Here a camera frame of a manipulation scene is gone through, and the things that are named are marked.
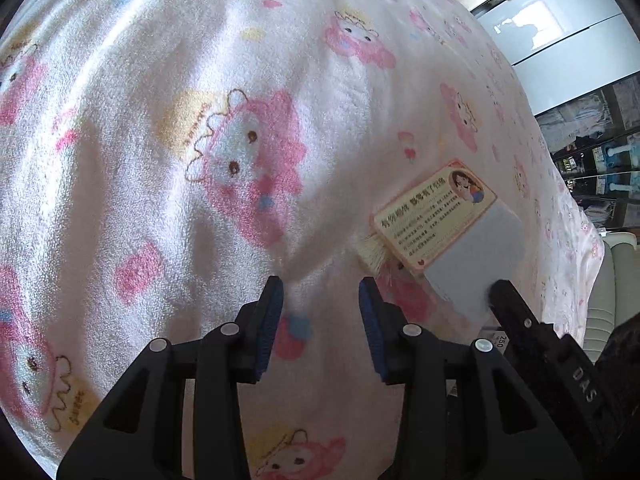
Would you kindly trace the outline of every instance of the cartoon eye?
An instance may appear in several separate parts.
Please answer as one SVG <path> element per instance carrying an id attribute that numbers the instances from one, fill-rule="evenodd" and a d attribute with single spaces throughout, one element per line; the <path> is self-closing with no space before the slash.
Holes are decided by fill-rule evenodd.
<path id="1" fill-rule="evenodd" d="M 27 366 L 28 366 L 31 370 L 33 370 L 34 372 L 37 372 L 37 371 L 38 371 L 38 363 L 36 362 L 36 359 L 35 359 L 35 357 L 33 357 L 33 356 L 30 356 L 30 357 L 27 359 Z"/>

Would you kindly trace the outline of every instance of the metal rivet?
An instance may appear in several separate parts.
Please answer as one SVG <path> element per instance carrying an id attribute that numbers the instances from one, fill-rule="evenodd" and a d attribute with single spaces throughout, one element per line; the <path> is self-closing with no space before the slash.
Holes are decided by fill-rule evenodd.
<path id="1" fill-rule="evenodd" d="M 476 348 L 481 352 L 490 352 L 493 347 L 494 345 L 487 339 L 478 339 L 476 341 Z"/>
<path id="2" fill-rule="evenodd" d="M 152 352 L 161 352 L 166 348 L 166 340 L 162 338 L 154 339 L 149 343 L 149 350 Z"/>
<path id="3" fill-rule="evenodd" d="M 220 327 L 220 332 L 222 332 L 222 335 L 236 335 L 240 332 L 240 327 L 235 323 L 225 323 Z"/>
<path id="4" fill-rule="evenodd" d="M 415 337 L 422 333 L 422 329 L 418 325 L 414 325 L 413 323 L 409 323 L 402 327 L 402 332 L 405 335 L 409 335 L 411 337 Z"/>

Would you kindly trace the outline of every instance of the silver screw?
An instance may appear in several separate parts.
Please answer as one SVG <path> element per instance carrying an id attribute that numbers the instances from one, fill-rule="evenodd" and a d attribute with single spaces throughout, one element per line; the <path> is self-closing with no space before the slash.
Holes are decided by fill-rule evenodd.
<path id="1" fill-rule="evenodd" d="M 161 352 L 166 348 L 166 339 L 162 339 L 159 337 L 158 339 L 154 339 L 151 343 L 149 343 L 149 350 L 152 352 Z"/>
<path id="2" fill-rule="evenodd" d="M 487 339 L 478 339 L 476 341 L 476 348 L 481 352 L 490 352 L 493 347 L 494 345 Z"/>
<path id="3" fill-rule="evenodd" d="M 402 331 L 405 335 L 415 337 L 422 333 L 422 329 L 418 325 L 414 325 L 413 323 L 406 324 L 402 327 Z"/>
<path id="4" fill-rule="evenodd" d="M 240 332 L 240 327 L 235 323 L 225 323 L 221 328 L 222 335 L 236 335 Z"/>

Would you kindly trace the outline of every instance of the clothes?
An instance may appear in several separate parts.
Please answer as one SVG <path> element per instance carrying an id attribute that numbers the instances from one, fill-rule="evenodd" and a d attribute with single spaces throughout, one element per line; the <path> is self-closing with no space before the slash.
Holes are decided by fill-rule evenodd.
<path id="1" fill-rule="evenodd" d="M 51 475 L 151 339 L 201 337 L 270 274 L 274 353 L 240 388 L 252 474 L 380 475 L 402 388 L 372 367 L 356 247 L 452 158 L 525 225 L 533 312 L 584 336 L 602 242 L 454 0 L 26 0 L 0 60 L 0 406 Z M 455 336 L 385 268 L 387 299 Z"/>

